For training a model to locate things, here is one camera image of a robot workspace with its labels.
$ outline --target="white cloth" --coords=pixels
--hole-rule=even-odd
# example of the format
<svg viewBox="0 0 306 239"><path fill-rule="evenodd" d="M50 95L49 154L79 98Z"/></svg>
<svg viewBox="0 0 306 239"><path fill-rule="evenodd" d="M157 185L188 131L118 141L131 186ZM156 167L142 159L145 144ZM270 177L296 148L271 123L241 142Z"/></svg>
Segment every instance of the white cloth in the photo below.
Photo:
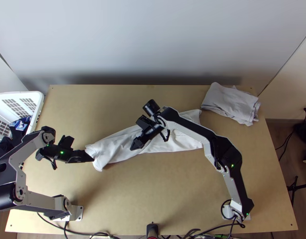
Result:
<svg viewBox="0 0 306 239"><path fill-rule="evenodd" d="M180 115L192 122L200 124L199 115L201 110L190 110L180 113ZM99 140L91 145L86 145L86 153L94 158L93 166L97 171L102 171L108 163L116 163L127 160L137 154L158 153L158 152L176 152L203 147L202 143L187 136L186 134L172 130L167 142L164 142L160 135L154 137L142 149L130 150L133 139L140 136L142 129L138 126L132 126Z"/></svg>
<svg viewBox="0 0 306 239"><path fill-rule="evenodd" d="M259 121L257 115L260 104L258 97L237 90L235 86L227 88L214 82L207 91L201 108L251 126L253 121Z"/></svg>

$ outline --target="white wall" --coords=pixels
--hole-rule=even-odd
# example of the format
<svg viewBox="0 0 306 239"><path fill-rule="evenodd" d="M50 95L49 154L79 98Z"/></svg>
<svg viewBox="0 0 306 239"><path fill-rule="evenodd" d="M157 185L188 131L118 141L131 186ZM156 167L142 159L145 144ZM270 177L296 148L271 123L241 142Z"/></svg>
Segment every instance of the white wall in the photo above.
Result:
<svg viewBox="0 0 306 239"><path fill-rule="evenodd" d="M304 119L306 39L259 98L266 118Z"/></svg>
<svg viewBox="0 0 306 239"><path fill-rule="evenodd" d="M236 76L260 92L305 35L306 0L0 1L0 52L42 91L127 73Z"/></svg>
<svg viewBox="0 0 306 239"><path fill-rule="evenodd" d="M0 93L9 91L27 91L10 67L0 58Z"/></svg>

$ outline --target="metal bracket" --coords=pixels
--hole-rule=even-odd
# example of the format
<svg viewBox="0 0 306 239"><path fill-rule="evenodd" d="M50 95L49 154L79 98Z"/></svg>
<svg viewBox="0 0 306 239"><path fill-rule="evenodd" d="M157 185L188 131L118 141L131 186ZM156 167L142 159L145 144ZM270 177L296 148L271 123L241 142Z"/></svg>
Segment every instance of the metal bracket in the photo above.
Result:
<svg viewBox="0 0 306 239"><path fill-rule="evenodd" d="M70 213L72 213L72 215L67 215L66 217L53 219L53 221L81 221L83 215L83 206L72 205Z"/></svg>

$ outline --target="robotic arm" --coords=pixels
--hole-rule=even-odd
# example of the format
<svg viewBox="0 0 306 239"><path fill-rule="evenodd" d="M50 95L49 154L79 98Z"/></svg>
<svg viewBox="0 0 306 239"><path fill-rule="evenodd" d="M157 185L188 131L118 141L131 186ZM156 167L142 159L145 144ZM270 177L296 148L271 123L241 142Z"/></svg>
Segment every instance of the robotic arm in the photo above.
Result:
<svg viewBox="0 0 306 239"><path fill-rule="evenodd" d="M54 197L38 194L28 190L26 174L21 164L37 149L36 159L47 158L55 165L55 160L65 163L92 162L85 151L73 151L71 145L74 138L63 136L55 145L55 130L42 127L40 131L25 135L21 144L0 158L0 210L20 209L43 212L55 221L80 221L83 207L72 205L63 195Z"/></svg>
<svg viewBox="0 0 306 239"><path fill-rule="evenodd" d="M224 218L232 219L237 216L237 220L241 223L249 215L254 204L247 196L240 172L242 156L236 147L227 138L218 136L210 129L181 117L177 110L171 107L161 109L154 100L150 100L143 109L151 119L141 116L137 120L136 124L142 128L142 134L133 140L130 149L143 148L158 134L167 141L170 130L173 129L198 140L204 145L205 157L223 175L231 195L230 203L222 208ZM166 137L162 134L164 128L168 131Z"/></svg>

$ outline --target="gray wall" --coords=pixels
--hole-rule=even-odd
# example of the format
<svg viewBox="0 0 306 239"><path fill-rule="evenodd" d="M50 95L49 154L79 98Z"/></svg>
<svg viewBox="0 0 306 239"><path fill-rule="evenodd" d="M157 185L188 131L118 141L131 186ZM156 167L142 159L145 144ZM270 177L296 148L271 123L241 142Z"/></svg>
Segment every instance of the gray wall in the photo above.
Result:
<svg viewBox="0 0 306 239"><path fill-rule="evenodd" d="M0 1L0 52L49 84L247 84L260 92L306 35L306 0Z"/></svg>

